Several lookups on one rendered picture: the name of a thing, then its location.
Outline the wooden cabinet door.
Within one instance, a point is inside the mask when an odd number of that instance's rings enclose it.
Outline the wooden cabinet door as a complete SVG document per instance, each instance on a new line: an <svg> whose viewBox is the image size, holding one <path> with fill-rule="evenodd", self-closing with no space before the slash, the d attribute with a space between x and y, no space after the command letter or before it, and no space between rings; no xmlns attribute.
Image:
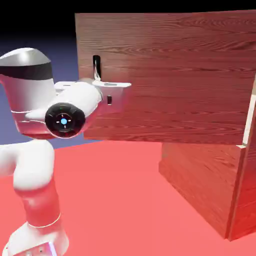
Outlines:
<svg viewBox="0 0 256 256"><path fill-rule="evenodd" d="M243 145L163 143L160 174L220 234L228 238Z"/></svg>
<svg viewBox="0 0 256 256"><path fill-rule="evenodd" d="M86 139L240 145L256 76L256 9L78 13L78 70L132 84Z"/></svg>

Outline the dark metal door handle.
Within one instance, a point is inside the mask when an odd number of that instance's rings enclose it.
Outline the dark metal door handle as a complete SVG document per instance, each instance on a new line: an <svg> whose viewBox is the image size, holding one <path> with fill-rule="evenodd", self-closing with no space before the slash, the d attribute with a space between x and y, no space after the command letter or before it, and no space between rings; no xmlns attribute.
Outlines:
<svg viewBox="0 0 256 256"><path fill-rule="evenodd" d="M99 55L92 56L93 77L96 81L101 81L101 57Z"/></svg>

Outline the red-brown wooden cabinet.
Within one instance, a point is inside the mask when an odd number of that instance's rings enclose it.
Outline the red-brown wooden cabinet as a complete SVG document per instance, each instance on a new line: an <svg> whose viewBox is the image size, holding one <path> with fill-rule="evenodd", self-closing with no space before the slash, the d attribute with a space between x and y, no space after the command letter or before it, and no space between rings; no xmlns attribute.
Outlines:
<svg viewBox="0 0 256 256"><path fill-rule="evenodd" d="M177 144L209 144L187 142L160 142ZM245 153L238 177L237 194L229 230L229 240L235 240L256 232L256 75L253 81L246 124L241 144L213 145L243 145Z"/></svg>

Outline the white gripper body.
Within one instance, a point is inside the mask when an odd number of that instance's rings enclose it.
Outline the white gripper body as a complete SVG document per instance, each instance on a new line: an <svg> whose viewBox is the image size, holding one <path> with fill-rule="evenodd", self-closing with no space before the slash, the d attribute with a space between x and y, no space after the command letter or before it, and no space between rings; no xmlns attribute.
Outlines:
<svg viewBox="0 0 256 256"><path fill-rule="evenodd" d="M123 110L127 94L132 84L128 82L103 82L93 80L92 84L100 91L102 100L100 113L117 113Z"/></svg>

